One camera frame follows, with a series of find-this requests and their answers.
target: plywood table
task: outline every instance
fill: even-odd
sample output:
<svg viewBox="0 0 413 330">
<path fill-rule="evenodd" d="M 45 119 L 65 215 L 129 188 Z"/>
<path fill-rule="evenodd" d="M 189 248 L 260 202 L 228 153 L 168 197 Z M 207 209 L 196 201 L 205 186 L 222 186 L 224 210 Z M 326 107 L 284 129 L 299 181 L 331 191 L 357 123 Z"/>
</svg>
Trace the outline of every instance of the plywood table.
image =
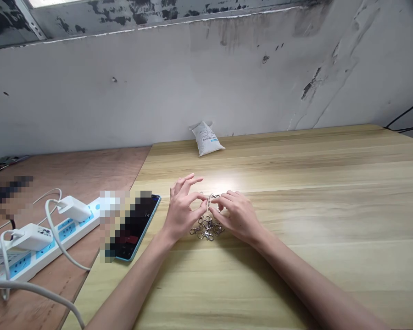
<svg viewBox="0 0 413 330">
<path fill-rule="evenodd" d="M 77 153 L 34 156 L 0 171 L 0 182 L 15 180 L 16 176 L 33 176 L 32 185 L 0 205 L 15 214 L 17 228 L 45 217 L 44 204 L 48 197 L 32 202 L 52 188 L 62 189 L 63 196 L 73 195 L 88 204 L 98 198 L 100 191 L 129 190 L 147 157 L 150 147 L 86 151 Z M 54 224 L 64 216 L 54 212 Z M 100 246 L 100 231 L 95 228 L 69 249 L 79 263 L 90 267 Z M 71 301 L 75 300 L 87 272 L 74 266 L 61 255 L 42 269 L 30 282 L 43 286 Z M 0 296 L 0 330 L 54 330 L 65 319 L 66 308 L 47 298 L 26 291 L 12 291 L 4 303 Z"/>
<path fill-rule="evenodd" d="M 260 221 L 393 329 L 413 329 L 413 139 L 374 125 L 153 145 L 133 185 L 162 195 L 136 260 L 162 227 L 169 187 L 195 172 L 198 191 L 239 190 Z M 131 265 L 98 258 L 76 305 L 86 322 Z M 224 232 L 188 235 L 164 262 L 136 329 L 305 329 L 315 323 L 251 247 Z M 69 314 L 63 329 L 78 329 Z"/>
</svg>

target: phone screen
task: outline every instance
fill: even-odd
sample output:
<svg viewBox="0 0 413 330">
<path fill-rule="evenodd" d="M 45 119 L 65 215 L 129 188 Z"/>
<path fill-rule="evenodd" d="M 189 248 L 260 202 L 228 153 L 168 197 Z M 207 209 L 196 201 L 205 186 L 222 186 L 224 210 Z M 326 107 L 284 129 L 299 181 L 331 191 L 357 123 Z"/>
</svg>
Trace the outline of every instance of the phone screen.
<svg viewBox="0 0 413 330">
<path fill-rule="evenodd" d="M 132 205 L 130 216 L 125 219 L 125 224 L 121 226 L 119 236 L 115 237 L 114 246 L 111 247 L 115 250 L 116 258 L 131 260 L 134 257 L 158 202 L 159 196 L 152 195 L 151 198 L 141 197 L 140 203 Z"/>
</svg>

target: pile of metal clasps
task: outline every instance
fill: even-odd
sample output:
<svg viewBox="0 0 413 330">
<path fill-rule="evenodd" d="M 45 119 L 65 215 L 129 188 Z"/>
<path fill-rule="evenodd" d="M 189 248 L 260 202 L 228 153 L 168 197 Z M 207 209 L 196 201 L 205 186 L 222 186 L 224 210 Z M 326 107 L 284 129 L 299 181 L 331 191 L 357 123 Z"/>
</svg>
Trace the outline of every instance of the pile of metal clasps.
<svg viewBox="0 0 413 330">
<path fill-rule="evenodd" d="M 210 199 L 211 198 L 218 198 L 220 197 L 219 195 L 209 195 L 208 196 L 208 203 L 206 206 L 206 209 L 208 210 L 210 207 Z M 197 238 L 203 239 L 206 237 L 207 240 L 209 241 L 214 241 L 214 235 L 219 236 L 221 232 L 225 231 L 223 228 L 222 224 L 218 222 L 216 219 L 213 217 L 207 215 L 204 217 L 205 214 L 203 214 L 197 221 L 199 224 L 196 228 L 193 228 L 190 230 L 190 234 L 194 235 L 197 234 Z"/>
</svg>

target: finger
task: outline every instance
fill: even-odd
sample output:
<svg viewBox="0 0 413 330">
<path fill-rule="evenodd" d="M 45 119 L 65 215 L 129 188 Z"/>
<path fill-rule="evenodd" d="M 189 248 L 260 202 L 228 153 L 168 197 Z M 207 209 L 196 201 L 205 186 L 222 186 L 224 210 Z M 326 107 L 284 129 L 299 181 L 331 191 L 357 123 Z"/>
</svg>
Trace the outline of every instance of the finger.
<svg viewBox="0 0 413 330">
<path fill-rule="evenodd" d="M 227 224 L 227 217 L 220 214 L 215 208 L 210 206 L 210 212 L 212 213 L 213 217 L 220 222 L 222 225 Z"/>
<path fill-rule="evenodd" d="M 188 195 L 188 192 L 190 191 L 190 188 L 192 185 L 194 185 L 197 182 L 200 182 L 203 180 L 203 177 L 197 177 L 197 178 L 192 178 L 189 180 L 186 180 L 184 182 L 184 185 L 182 186 L 182 188 L 179 190 L 179 193 L 182 193 L 184 195 Z"/>
<path fill-rule="evenodd" d="M 220 205 L 223 205 L 227 209 L 230 209 L 233 207 L 233 203 L 229 199 L 226 199 L 224 197 L 214 198 L 210 202 L 213 204 L 219 204 L 219 207 Z"/>
<path fill-rule="evenodd" d="M 192 202 L 194 202 L 196 199 L 200 199 L 202 201 L 207 200 L 208 197 L 205 195 L 202 195 L 200 192 L 192 192 L 190 195 L 188 195 L 186 198 L 189 203 L 191 204 Z"/>
<path fill-rule="evenodd" d="M 227 193 L 223 193 L 223 194 L 221 195 L 221 197 L 226 198 L 226 199 L 228 199 L 228 200 L 230 200 L 230 201 L 235 200 L 235 197 L 234 197 L 234 196 L 231 196 L 231 195 L 229 195 L 229 194 L 227 194 Z"/>
<path fill-rule="evenodd" d="M 202 214 L 204 214 L 206 211 L 207 211 L 207 200 L 205 199 L 205 200 L 201 203 L 201 205 L 199 206 L 199 208 L 193 211 L 193 215 L 195 216 L 195 221 L 196 221 L 197 219 L 199 219 L 199 218 L 202 216 Z"/>
<path fill-rule="evenodd" d="M 182 186 L 184 185 L 185 181 L 187 181 L 188 179 L 191 179 L 194 177 L 194 173 L 191 173 L 190 175 L 187 175 L 185 178 L 179 178 L 179 180 L 177 180 L 176 182 L 176 187 L 174 189 L 174 194 L 177 195 L 180 191 L 180 189 L 182 188 Z"/>
<path fill-rule="evenodd" d="M 239 195 L 237 195 L 235 192 L 233 192 L 233 191 L 231 191 L 231 190 L 228 190 L 227 192 L 226 192 L 228 195 L 231 195 L 231 196 L 234 196 L 234 197 L 238 197 Z"/>
<path fill-rule="evenodd" d="M 170 187 L 170 198 L 174 196 L 174 190 L 176 188 L 177 181 Z"/>
</svg>

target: power adapter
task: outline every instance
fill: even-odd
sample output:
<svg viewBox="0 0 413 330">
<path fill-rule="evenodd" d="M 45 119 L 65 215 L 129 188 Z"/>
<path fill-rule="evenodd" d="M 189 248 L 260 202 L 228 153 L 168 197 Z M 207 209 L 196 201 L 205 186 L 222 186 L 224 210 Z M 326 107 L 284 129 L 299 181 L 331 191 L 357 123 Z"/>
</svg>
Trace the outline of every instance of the power adapter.
<svg viewBox="0 0 413 330">
<path fill-rule="evenodd" d="M 75 197 L 67 196 L 61 201 L 56 202 L 58 213 L 63 214 L 78 222 L 86 221 L 91 215 L 89 207 Z"/>
<path fill-rule="evenodd" d="M 39 251 L 46 245 L 52 243 L 53 235 L 50 229 L 30 223 L 21 229 L 14 229 L 11 248 Z"/>
</svg>

